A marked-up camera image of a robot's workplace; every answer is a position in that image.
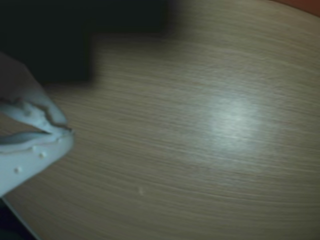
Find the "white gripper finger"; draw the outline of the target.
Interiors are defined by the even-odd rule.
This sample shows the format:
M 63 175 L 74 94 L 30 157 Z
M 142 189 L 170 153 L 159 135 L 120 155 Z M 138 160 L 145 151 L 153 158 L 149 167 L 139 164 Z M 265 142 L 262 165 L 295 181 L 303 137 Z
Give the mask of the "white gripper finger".
M 68 121 L 29 69 L 0 54 L 0 112 L 46 133 L 71 133 Z
M 0 196 L 65 156 L 74 145 L 74 134 L 21 132 L 0 138 Z

